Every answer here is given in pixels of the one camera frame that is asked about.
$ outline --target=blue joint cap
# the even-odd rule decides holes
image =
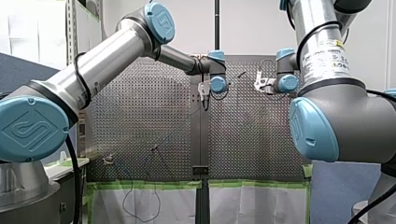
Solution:
[[[148,28],[161,44],[173,40],[176,33],[175,23],[169,10],[161,3],[153,2],[145,6]]]
[[[393,97],[396,97],[396,89],[389,89],[385,91],[386,94],[389,94]]]
[[[209,53],[207,54],[207,57],[213,60],[225,62],[224,51],[220,49],[210,50]]]
[[[222,94],[228,89],[228,83],[224,77],[212,77],[210,79],[210,90],[215,94]]]
[[[38,161],[58,150],[69,133],[64,111],[50,100],[20,96],[0,102],[0,160]]]
[[[295,53],[295,50],[294,50],[294,49],[280,49],[280,50],[278,50],[277,53],[276,53],[276,60],[277,60],[277,61],[278,61],[278,60],[281,60],[281,59],[283,59],[284,57],[287,57],[287,56],[289,56],[289,55],[291,55],[291,54],[293,54],[293,53]]]
[[[286,11],[286,8],[288,7],[289,0],[280,0],[280,5],[279,9],[281,11]]]
[[[291,136],[298,151],[310,160],[337,161],[340,150],[332,125],[322,111],[304,97],[290,105]]]
[[[299,80],[295,75],[285,75],[277,83],[277,87],[283,93],[296,91]]]

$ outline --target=white label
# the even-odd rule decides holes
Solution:
[[[349,75],[349,63],[342,43],[338,40],[319,42],[319,49],[303,57],[304,80],[312,77],[333,76],[333,73]]]

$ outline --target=white cloth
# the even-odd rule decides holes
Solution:
[[[129,189],[96,190],[92,199],[92,224],[141,224],[122,208]],[[158,217],[148,224],[195,224],[196,189],[156,190],[161,200]],[[143,221],[158,212],[159,201],[153,189],[133,189],[125,201],[125,209]]]
[[[306,224],[307,189],[210,189],[211,224]]]

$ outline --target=metal pole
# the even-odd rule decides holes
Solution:
[[[215,0],[215,49],[220,49],[220,0]]]

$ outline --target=pegboard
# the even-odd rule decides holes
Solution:
[[[258,69],[275,77],[275,57],[227,56],[228,96],[196,113],[194,77],[148,59],[131,64],[87,112],[89,181],[192,179],[196,161],[209,165],[209,178],[302,180],[304,161],[290,137],[290,98],[255,91]],[[156,145],[161,153],[150,152]],[[104,165],[111,154],[115,164]]]
[[[183,72],[139,59],[93,99],[90,110],[89,181],[191,179],[190,78]],[[109,155],[114,165],[104,165]]]
[[[254,90],[256,73],[276,77],[273,56],[228,56],[228,96],[212,101],[209,121],[210,178],[303,180],[303,158],[292,143],[290,98]],[[237,75],[246,72],[240,78]]]

